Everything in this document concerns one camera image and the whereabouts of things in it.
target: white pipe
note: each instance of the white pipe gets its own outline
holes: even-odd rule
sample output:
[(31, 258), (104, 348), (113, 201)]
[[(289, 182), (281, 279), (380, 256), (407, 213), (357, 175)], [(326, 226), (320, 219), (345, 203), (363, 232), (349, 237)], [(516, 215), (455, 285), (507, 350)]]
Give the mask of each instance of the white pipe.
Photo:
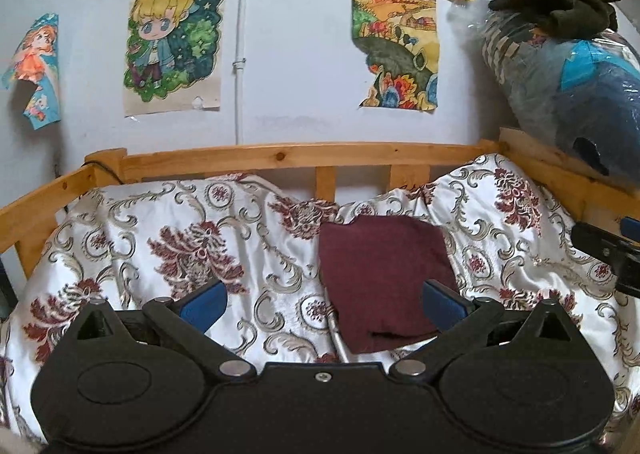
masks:
[(236, 145), (242, 145), (244, 127), (242, 125), (242, 90), (244, 87), (244, 24), (246, 19), (246, 0), (238, 0), (238, 30), (236, 33)]

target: floral bedspread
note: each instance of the floral bedspread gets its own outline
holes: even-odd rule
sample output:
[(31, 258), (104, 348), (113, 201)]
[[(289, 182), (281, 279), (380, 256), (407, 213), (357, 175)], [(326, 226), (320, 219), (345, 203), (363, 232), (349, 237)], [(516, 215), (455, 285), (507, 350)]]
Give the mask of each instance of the floral bedspread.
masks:
[(92, 297), (137, 309), (183, 297), (212, 277), (228, 307), (207, 335), (256, 365), (380, 361), (420, 344), (352, 355), (319, 276), (318, 230), (360, 214), (405, 214), (441, 227), (460, 291), (509, 309), (556, 297), (613, 381), (615, 441), (640, 411), (640, 303), (614, 292), (609, 268), (572, 248), (569, 215), (500, 155), (414, 190), (339, 207), (298, 201), (253, 175), (95, 189), (47, 241), (26, 292), (0, 329), (0, 424), (39, 444), (30, 405), (41, 365)]

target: dark red towel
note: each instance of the dark red towel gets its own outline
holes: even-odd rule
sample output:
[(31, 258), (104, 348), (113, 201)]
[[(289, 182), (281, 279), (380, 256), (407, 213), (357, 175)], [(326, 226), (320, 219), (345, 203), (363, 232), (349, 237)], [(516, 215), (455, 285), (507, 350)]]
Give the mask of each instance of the dark red towel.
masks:
[(361, 215), (320, 226), (320, 272), (352, 353), (374, 353), (433, 337), (422, 283), (458, 292), (438, 227), (406, 215)]

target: metal rivet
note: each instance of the metal rivet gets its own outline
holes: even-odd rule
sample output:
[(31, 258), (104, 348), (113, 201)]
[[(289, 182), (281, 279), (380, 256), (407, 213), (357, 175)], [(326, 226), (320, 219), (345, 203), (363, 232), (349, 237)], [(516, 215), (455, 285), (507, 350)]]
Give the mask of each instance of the metal rivet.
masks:
[(219, 369), (226, 376), (244, 376), (251, 371), (251, 364), (244, 360), (227, 360), (220, 364)]
[(331, 373), (316, 373), (316, 380), (318, 380), (318, 382), (328, 382), (332, 378)]
[(405, 376), (418, 376), (427, 369), (420, 360), (400, 360), (396, 364), (396, 371)]

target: colorful drawing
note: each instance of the colorful drawing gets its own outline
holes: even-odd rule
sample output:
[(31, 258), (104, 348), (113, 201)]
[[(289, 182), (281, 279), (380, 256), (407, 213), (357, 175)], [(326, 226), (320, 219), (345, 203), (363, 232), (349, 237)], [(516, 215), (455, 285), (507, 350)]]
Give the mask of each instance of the colorful drawing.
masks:
[(36, 84), (36, 91), (23, 113), (34, 129), (60, 121), (58, 15), (43, 15), (25, 35), (15, 51), (12, 65), (2, 76), (2, 85), (10, 88), (16, 80)]
[(353, 0), (352, 36), (376, 76), (360, 106), (437, 107), (436, 0)]
[(136, 0), (124, 84), (143, 101), (209, 76), (220, 46), (222, 0)]

